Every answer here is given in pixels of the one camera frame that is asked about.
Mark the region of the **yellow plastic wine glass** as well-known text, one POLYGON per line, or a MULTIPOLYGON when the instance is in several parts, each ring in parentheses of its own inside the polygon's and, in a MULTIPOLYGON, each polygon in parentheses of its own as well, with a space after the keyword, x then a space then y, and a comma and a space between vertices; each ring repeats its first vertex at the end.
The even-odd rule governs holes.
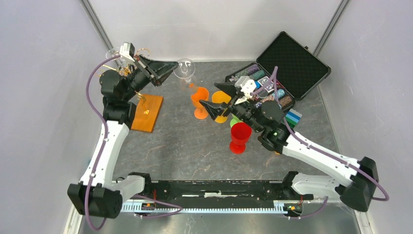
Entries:
MULTIPOLYGON (((226 93, 224 93, 223 91, 217 91, 212 95, 212 102, 214 103, 228 103, 230 102, 231 97, 229 95, 227 95, 226 93)), ((223 117, 223 116, 218 116, 215 119, 215 122, 217 123, 224 123, 227 121, 227 117, 223 117)))

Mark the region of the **orange plastic wine glass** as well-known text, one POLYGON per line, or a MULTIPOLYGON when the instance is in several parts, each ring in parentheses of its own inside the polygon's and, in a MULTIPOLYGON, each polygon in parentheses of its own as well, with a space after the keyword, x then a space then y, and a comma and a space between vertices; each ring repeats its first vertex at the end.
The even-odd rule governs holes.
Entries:
POLYGON ((204 106, 200 103, 201 100, 208 101, 209 91, 204 87, 198 87, 197 91, 190 96, 192 104, 195 107, 194 116, 197 119, 205 119, 208 117, 208 112, 204 106))

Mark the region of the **green plastic wine glass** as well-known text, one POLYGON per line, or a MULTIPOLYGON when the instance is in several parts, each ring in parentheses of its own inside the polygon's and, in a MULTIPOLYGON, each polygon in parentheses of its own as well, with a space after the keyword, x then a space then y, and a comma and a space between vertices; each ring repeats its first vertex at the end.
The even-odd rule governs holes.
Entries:
POLYGON ((241 120, 239 120, 237 117, 232 117, 231 121, 230 121, 230 127, 232 128, 235 124, 242 122, 241 120))

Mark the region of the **clear wine glass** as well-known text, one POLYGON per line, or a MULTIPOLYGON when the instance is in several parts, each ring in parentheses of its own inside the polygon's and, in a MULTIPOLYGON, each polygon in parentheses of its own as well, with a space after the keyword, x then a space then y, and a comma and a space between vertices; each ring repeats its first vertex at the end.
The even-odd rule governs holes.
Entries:
MULTIPOLYGON (((119 47, 114 47, 114 48, 112 48, 112 49, 110 49, 109 51, 106 52, 105 57, 106 57, 106 59, 110 59, 110 58, 113 58, 113 57, 116 57, 116 56, 119 56, 119 55, 120 55, 120 48, 119 47)), ((122 65, 122 61, 120 60, 120 58, 116 58, 114 61, 118 66, 122 65)))
POLYGON ((194 62, 189 58, 182 58, 177 62, 178 67, 174 70, 174 74, 179 78, 181 88, 189 94, 194 94, 197 90, 194 62))

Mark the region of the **red plastic wine glass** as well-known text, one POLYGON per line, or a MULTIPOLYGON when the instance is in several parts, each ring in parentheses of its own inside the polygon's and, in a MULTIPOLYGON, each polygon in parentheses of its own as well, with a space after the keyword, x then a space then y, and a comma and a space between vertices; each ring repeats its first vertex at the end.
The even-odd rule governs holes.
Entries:
POLYGON ((252 129, 243 122, 234 124, 231 127, 230 151, 234 154, 242 154, 246 149, 246 143, 252 134, 252 129))

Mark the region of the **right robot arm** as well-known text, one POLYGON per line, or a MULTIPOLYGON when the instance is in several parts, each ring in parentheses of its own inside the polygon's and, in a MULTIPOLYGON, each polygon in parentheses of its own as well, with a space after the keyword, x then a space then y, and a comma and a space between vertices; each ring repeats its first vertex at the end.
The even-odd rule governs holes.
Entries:
POLYGON ((230 101, 201 100, 200 104, 212 119, 234 115, 252 131, 260 133, 258 141, 267 150, 295 158, 325 173, 324 176, 295 173, 292 180, 281 186, 284 197, 294 199, 299 194, 338 197, 354 210, 368 211, 379 188, 377 165, 373 159, 357 160, 313 143, 291 129, 285 119, 286 112, 276 100, 257 106, 247 99, 242 87, 233 82, 216 83, 215 86, 229 95, 230 101))

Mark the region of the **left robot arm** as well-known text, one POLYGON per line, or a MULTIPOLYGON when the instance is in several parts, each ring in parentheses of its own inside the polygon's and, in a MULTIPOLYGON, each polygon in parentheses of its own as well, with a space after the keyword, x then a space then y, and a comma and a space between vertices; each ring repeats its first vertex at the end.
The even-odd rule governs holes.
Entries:
POLYGON ((78 213, 88 221, 91 217, 114 219, 119 215, 122 204, 134 195, 143 199, 152 195, 153 185, 150 183, 149 174, 130 173, 119 183, 112 182, 120 148, 131 130, 136 110, 136 105, 127 99, 141 91, 148 83, 162 84, 178 66, 177 62, 126 56, 126 60, 139 69, 127 77, 112 70, 101 75, 101 87, 110 86, 112 89, 103 93, 104 111, 99 112, 90 98, 90 83, 99 67, 118 58, 120 55, 98 64, 86 84, 86 99, 101 120, 101 133, 87 170, 77 184, 69 185, 67 193, 78 213))

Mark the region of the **wooden rack base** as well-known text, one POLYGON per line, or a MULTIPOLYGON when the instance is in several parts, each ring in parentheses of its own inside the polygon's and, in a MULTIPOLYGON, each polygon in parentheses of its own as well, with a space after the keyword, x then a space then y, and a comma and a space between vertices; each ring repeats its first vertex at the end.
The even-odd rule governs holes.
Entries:
POLYGON ((152 133, 164 98, 162 96, 137 93, 137 100, 138 103, 131 130, 152 133))

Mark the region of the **blue green brick stack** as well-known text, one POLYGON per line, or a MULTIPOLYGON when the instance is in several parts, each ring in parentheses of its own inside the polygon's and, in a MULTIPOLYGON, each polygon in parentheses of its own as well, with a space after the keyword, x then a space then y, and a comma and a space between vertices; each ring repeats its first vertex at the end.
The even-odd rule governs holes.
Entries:
POLYGON ((288 125, 292 129, 297 126, 297 124, 299 123, 301 117, 302 117, 302 114, 299 113, 298 111, 294 110, 293 108, 291 108, 285 116, 288 125))

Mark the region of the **black poker chip case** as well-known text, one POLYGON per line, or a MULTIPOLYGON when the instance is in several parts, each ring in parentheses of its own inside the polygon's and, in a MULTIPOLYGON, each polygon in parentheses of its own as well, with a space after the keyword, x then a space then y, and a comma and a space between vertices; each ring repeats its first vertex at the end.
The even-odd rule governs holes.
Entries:
POLYGON ((250 77, 259 87, 266 86, 253 96, 256 106, 278 100, 286 112, 330 74, 329 66, 286 32, 281 32, 254 62, 226 76, 225 81, 250 77))

